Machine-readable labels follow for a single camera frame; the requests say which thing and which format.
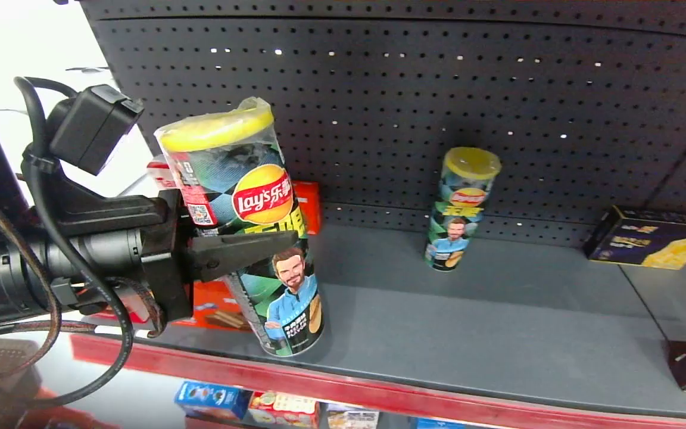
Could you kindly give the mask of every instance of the blue shirt illustration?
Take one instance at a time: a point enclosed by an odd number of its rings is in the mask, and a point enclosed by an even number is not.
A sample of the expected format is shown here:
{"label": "blue shirt illustration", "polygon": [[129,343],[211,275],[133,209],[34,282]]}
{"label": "blue shirt illustration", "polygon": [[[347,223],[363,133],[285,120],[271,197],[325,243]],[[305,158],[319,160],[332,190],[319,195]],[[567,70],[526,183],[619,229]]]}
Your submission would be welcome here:
{"label": "blue shirt illustration", "polygon": [[[308,309],[308,305],[316,295],[316,275],[305,276],[303,283],[297,290],[297,293],[292,293],[290,288],[285,288],[282,296],[269,304],[269,309],[266,312],[267,323],[273,321],[284,326]],[[282,329],[267,329],[270,337],[283,337],[283,334],[277,331],[281,332]]]}
{"label": "blue shirt illustration", "polygon": [[469,240],[464,238],[458,238],[454,241],[448,238],[439,238],[433,242],[435,249],[431,251],[431,256],[435,256],[436,253],[451,253],[464,250],[468,243]]}

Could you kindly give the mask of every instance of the cartoon man illustration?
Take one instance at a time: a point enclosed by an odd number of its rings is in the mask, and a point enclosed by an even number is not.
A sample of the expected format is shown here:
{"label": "cartoon man illustration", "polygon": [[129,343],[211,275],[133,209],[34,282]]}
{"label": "cartoon man illustration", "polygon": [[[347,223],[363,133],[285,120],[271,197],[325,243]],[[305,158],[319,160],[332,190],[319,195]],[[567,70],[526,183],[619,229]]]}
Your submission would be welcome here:
{"label": "cartoon man illustration", "polygon": [[277,278],[286,286],[284,293],[269,304],[266,329],[282,328],[282,321],[298,317],[316,295],[316,276],[305,275],[303,250],[291,247],[272,258]]}
{"label": "cartoon man illustration", "polygon": [[433,241],[430,249],[431,256],[435,256],[436,253],[452,253],[464,250],[469,242],[462,237],[465,234],[466,224],[467,222],[462,217],[452,219],[447,226],[448,237]]}

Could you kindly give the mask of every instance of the lay's logo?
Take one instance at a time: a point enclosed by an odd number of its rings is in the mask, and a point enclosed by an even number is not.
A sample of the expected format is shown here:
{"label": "lay's logo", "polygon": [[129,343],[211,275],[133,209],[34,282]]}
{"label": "lay's logo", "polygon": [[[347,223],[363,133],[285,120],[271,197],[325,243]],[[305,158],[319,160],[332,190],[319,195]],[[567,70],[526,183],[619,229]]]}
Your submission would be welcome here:
{"label": "lay's logo", "polygon": [[457,207],[476,207],[484,202],[485,197],[487,197],[487,194],[482,189],[461,188],[452,193],[449,203]]}
{"label": "lay's logo", "polygon": [[280,222],[293,209],[293,187],[288,172],[275,164],[251,169],[232,194],[237,217],[257,225]]}

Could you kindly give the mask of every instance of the cable tie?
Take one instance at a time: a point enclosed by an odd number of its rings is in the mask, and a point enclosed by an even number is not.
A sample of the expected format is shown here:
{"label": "cable tie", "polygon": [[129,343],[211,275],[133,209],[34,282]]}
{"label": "cable tie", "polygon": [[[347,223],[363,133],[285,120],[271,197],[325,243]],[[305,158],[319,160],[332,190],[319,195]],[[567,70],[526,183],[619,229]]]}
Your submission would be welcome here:
{"label": "cable tie", "polygon": [[57,160],[57,158],[37,157],[36,155],[33,155],[33,152],[30,150],[30,146],[26,148],[25,152],[23,152],[23,159],[30,165],[47,174],[52,174],[60,168],[60,161]]}

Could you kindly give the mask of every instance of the yellow lid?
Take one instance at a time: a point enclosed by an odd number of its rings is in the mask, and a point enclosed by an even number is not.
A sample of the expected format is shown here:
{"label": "yellow lid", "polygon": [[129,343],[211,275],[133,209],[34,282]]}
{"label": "yellow lid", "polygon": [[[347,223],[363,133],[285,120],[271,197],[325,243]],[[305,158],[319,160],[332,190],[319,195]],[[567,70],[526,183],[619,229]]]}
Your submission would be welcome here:
{"label": "yellow lid", "polygon": [[501,171],[499,157],[477,147],[449,149],[444,165],[458,176],[474,180],[493,179]]}
{"label": "yellow lid", "polygon": [[155,137],[167,152],[191,152],[236,143],[259,133],[274,121],[269,103],[251,97],[232,111],[186,117],[160,127]]}

